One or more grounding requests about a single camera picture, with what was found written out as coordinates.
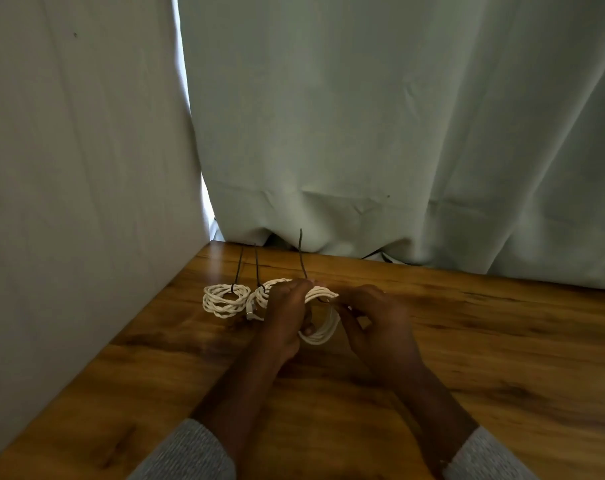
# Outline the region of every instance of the white wall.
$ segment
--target white wall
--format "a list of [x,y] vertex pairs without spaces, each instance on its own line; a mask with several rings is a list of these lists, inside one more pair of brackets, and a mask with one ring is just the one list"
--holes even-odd
[[208,240],[171,0],[0,0],[0,451]]

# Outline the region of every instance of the wooden table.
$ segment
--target wooden table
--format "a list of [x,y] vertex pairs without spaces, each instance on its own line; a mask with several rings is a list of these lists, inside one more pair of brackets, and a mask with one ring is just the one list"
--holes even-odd
[[[260,277],[301,277],[298,254],[260,249]],[[237,245],[212,242],[0,456],[2,479],[123,478],[189,414],[258,322],[202,309],[230,283]],[[311,278],[403,295],[425,361],[543,479],[605,479],[605,292],[305,255]],[[254,254],[240,282],[256,286]],[[275,382],[243,478],[430,478],[393,396],[339,328],[303,344]]]

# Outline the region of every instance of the black string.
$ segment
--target black string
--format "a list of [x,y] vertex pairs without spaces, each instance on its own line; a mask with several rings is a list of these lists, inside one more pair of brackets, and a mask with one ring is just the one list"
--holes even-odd
[[260,283],[260,263],[258,262],[258,247],[254,244],[254,251],[256,252],[256,282],[258,284],[258,288],[262,287],[262,289],[265,291],[266,293],[266,288],[265,286]]
[[240,248],[240,259],[238,259],[238,269],[236,270],[236,279],[233,281],[231,285],[231,292],[233,293],[233,287],[238,284],[238,276],[240,275],[240,265],[242,264],[242,253],[245,250],[245,245],[243,244]]
[[300,238],[298,239],[298,255],[300,256],[300,266],[302,268],[302,272],[304,273],[305,279],[307,279],[307,270],[304,268],[304,261],[302,260],[302,229],[300,229]]

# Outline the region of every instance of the white cable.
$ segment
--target white cable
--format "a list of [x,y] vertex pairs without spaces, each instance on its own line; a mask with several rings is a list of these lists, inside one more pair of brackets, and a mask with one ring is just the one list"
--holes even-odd
[[[284,281],[291,281],[291,280],[289,280],[287,278],[279,278],[277,280],[267,281],[262,286],[258,287],[257,290],[255,290],[253,293],[251,293],[251,295],[249,295],[249,298],[247,299],[247,320],[260,320],[260,321],[265,320],[264,318],[259,317],[258,315],[256,315],[254,313],[254,301],[257,301],[260,306],[262,306],[263,308],[266,308],[267,302],[269,300],[269,290],[271,290],[271,287],[274,284],[281,283]],[[337,296],[338,296],[338,293],[334,293],[333,291],[331,291],[328,288],[324,288],[322,286],[314,286],[314,288],[312,288],[311,291],[309,291],[307,293],[307,296],[305,296],[304,302],[308,303],[312,299],[315,299],[315,298],[335,298]],[[333,308],[331,308],[331,311],[330,311],[329,315],[327,316],[327,319],[322,324],[322,326],[316,330],[316,332],[314,334],[312,334],[308,337],[303,335],[301,331],[299,331],[298,334],[299,334],[300,338],[303,339],[308,344],[322,345],[326,341],[328,341],[328,339],[330,339],[331,336],[334,334],[334,332],[336,331],[336,328],[338,327],[339,322],[340,322],[340,317],[338,316],[336,311]]]
[[232,285],[212,285],[204,289],[202,297],[202,307],[204,311],[213,313],[218,318],[229,318],[240,313],[251,294],[251,288],[244,285],[233,285],[233,293],[238,297],[236,299],[223,298],[227,293],[231,293]]

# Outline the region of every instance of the white backdrop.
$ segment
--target white backdrop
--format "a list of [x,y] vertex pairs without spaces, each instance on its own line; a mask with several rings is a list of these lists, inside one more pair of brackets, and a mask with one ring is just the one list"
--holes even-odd
[[0,451],[204,245],[171,0],[0,0]]
[[605,288],[605,0],[179,0],[222,233]]

